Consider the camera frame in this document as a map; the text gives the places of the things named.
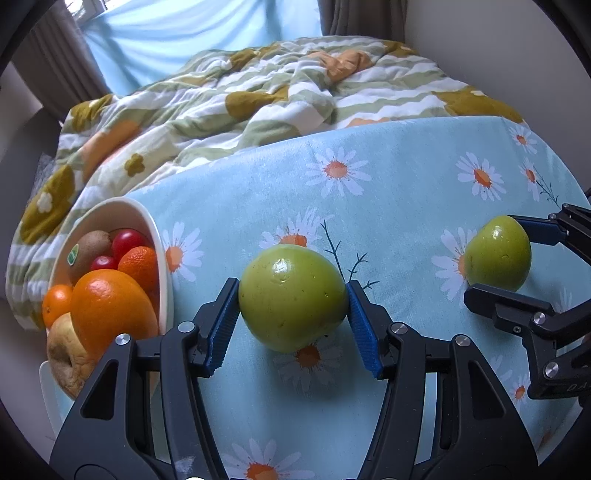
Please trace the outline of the large green apple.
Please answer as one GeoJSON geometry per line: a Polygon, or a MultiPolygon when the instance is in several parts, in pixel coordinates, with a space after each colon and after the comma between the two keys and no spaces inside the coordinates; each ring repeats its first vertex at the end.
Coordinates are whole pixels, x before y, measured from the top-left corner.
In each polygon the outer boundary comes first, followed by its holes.
{"type": "Polygon", "coordinates": [[[321,254],[290,244],[263,250],[246,266],[238,300],[250,333],[280,353],[331,333],[349,306],[338,269],[321,254]]]}

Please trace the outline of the blue daisy tablecloth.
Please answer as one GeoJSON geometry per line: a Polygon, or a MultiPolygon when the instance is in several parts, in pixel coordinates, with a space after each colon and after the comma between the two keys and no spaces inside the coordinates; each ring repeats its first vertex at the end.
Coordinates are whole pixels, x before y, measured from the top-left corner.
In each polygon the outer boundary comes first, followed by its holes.
{"type": "MultiPolygon", "coordinates": [[[[122,197],[155,222],[171,282],[162,335],[119,334],[50,457],[65,479],[586,479],[590,399],[536,400],[521,337],[464,303],[464,253],[497,216],[547,219],[582,190],[542,140],[477,116],[376,123],[250,147],[122,197]],[[390,318],[393,366],[363,365],[348,311],[300,350],[238,321],[197,371],[197,312],[277,244],[308,248],[390,318]]],[[[530,241],[514,292],[590,320],[589,265],[530,241]]]]}

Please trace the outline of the grey bed headboard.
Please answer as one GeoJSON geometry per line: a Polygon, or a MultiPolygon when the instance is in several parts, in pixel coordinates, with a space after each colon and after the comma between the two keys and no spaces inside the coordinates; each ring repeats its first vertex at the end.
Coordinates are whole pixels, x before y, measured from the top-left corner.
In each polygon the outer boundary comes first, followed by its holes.
{"type": "Polygon", "coordinates": [[[44,108],[21,127],[1,160],[1,232],[13,233],[32,191],[42,154],[53,157],[61,131],[44,108]]]}

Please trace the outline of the wrinkled brownish apple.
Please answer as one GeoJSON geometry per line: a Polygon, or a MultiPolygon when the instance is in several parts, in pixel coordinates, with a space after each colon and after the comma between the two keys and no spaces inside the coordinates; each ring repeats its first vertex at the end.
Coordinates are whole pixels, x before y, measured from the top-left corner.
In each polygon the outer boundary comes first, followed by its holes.
{"type": "Polygon", "coordinates": [[[61,315],[49,329],[46,353],[54,380],[75,400],[97,362],[79,341],[69,313],[61,315]]]}

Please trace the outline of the small tangerine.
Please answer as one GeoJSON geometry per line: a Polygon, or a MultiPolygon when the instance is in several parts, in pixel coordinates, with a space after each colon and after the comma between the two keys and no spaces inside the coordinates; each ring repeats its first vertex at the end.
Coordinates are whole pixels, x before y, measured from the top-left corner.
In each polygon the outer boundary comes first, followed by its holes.
{"type": "Polygon", "coordinates": [[[119,261],[118,270],[130,276],[146,292],[158,287],[157,256],[151,247],[140,246],[129,250],[119,261]]]}

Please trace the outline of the right brown curtain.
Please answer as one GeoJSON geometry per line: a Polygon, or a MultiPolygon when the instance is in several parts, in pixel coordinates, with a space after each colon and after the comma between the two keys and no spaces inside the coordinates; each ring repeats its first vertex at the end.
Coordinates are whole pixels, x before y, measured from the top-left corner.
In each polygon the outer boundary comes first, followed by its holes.
{"type": "Polygon", "coordinates": [[[318,0],[322,34],[404,41],[408,2],[318,0]]]}

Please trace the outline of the brown kiwi with sticker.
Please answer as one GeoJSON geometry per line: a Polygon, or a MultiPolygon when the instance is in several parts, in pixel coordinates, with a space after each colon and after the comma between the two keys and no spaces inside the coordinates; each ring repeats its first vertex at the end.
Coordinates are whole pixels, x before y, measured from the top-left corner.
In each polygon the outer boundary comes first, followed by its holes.
{"type": "Polygon", "coordinates": [[[68,278],[72,285],[90,271],[92,262],[99,256],[112,254],[109,233],[103,230],[93,230],[83,235],[70,249],[66,263],[68,278]]]}

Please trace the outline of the green striped floral quilt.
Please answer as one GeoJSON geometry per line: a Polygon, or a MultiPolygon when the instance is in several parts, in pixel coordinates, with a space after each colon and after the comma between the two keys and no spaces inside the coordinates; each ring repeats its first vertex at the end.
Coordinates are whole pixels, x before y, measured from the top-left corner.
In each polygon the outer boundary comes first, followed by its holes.
{"type": "Polygon", "coordinates": [[[522,115],[453,79],[400,41],[325,36],[239,51],[208,50],[177,73],[74,106],[50,177],[14,226],[5,275],[18,324],[39,330],[57,254],[101,201],[149,188],[235,152],[394,120],[499,116],[530,147],[522,115]]]}

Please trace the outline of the light blue window sheet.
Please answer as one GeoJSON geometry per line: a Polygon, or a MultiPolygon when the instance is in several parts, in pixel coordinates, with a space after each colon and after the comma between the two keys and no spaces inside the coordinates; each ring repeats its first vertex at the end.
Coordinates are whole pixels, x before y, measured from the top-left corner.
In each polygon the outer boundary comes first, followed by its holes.
{"type": "Polygon", "coordinates": [[[164,79],[204,50],[322,34],[315,1],[109,1],[81,30],[119,96],[164,79]]]}

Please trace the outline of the left brown curtain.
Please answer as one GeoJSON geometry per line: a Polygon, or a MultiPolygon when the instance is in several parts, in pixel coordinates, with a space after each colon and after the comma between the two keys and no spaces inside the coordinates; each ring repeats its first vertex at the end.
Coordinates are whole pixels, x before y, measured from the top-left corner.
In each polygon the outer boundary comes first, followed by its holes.
{"type": "Polygon", "coordinates": [[[111,92],[63,1],[53,2],[35,22],[12,64],[42,107],[60,121],[74,106],[111,92]]]}

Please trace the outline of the red cherry tomato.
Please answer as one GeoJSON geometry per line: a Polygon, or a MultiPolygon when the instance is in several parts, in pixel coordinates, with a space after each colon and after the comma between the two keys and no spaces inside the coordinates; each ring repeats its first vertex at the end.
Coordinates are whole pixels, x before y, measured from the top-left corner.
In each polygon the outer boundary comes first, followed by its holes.
{"type": "Polygon", "coordinates": [[[90,270],[91,271],[103,270],[103,269],[116,270],[117,267],[118,267],[118,263],[113,257],[108,256],[108,255],[100,255],[92,261],[91,266],[90,266],[90,270]]]}
{"type": "Polygon", "coordinates": [[[140,246],[147,246],[148,243],[145,237],[133,229],[118,230],[111,242],[111,250],[113,258],[118,263],[121,258],[131,249],[140,246]]]}

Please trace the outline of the medium orange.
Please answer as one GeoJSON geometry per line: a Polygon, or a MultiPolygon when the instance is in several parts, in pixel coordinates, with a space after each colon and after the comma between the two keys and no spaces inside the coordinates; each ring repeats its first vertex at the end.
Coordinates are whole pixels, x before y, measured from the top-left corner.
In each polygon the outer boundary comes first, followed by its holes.
{"type": "Polygon", "coordinates": [[[52,286],[42,301],[42,319],[47,329],[62,315],[70,311],[72,287],[66,284],[52,286]]]}

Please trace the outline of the brown curtain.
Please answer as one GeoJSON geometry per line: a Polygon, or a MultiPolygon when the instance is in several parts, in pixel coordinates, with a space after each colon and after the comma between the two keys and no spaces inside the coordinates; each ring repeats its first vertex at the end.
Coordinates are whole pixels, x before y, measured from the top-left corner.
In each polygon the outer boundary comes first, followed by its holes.
{"type": "Polygon", "coordinates": [[[318,0],[322,34],[404,41],[408,2],[318,0]]]}
{"type": "Polygon", "coordinates": [[[63,1],[53,2],[35,22],[12,64],[42,107],[60,121],[74,106],[111,92],[63,1]]]}

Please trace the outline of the large orange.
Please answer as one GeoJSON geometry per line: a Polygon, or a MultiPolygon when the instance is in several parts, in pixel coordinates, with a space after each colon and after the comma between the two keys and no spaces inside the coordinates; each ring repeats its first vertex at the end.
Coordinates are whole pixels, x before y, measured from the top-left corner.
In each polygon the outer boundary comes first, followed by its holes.
{"type": "Polygon", "coordinates": [[[83,275],[71,297],[74,331],[87,353],[99,360],[122,333],[135,340],[159,334],[152,303],[129,275],[102,269],[83,275]]]}

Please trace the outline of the cream duck plate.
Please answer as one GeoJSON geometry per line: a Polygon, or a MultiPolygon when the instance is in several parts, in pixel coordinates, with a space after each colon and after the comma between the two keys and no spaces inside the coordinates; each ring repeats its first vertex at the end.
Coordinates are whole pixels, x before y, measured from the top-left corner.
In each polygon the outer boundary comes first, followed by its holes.
{"type": "Polygon", "coordinates": [[[171,282],[154,220],[137,201],[106,200],[66,237],[42,300],[54,381],[75,399],[119,334],[135,340],[171,325],[171,282]]]}

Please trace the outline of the small green apple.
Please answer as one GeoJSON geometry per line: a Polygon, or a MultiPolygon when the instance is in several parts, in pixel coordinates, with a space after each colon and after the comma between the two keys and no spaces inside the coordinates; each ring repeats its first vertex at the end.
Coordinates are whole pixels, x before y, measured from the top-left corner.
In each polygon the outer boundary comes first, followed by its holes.
{"type": "Polygon", "coordinates": [[[512,292],[525,283],[532,250],[524,228],[507,215],[497,216],[468,243],[464,267],[468,284],[489,285],[512,292]]]}

